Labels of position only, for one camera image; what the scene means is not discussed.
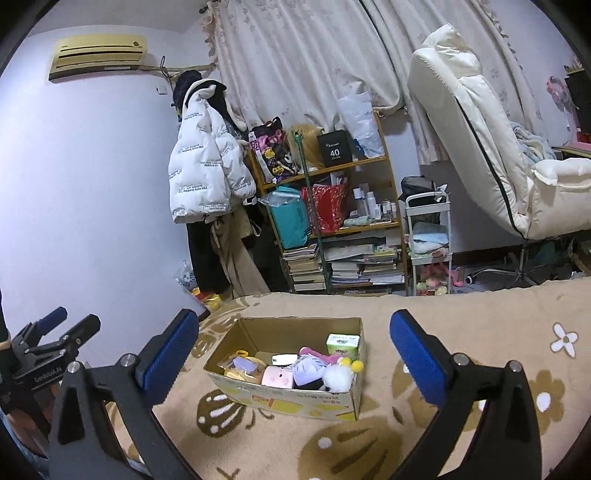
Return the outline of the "person's left hand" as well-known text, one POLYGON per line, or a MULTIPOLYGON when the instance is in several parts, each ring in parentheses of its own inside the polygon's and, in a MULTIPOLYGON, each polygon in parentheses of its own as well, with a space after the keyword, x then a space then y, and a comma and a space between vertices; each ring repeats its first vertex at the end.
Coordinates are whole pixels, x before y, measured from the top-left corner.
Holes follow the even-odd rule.
POLYGON ((25 412, 13 410, 11 413, 5 414, 4 418, 10 431, 22 446, 38 456, 47 457, 47 439, 25 412))

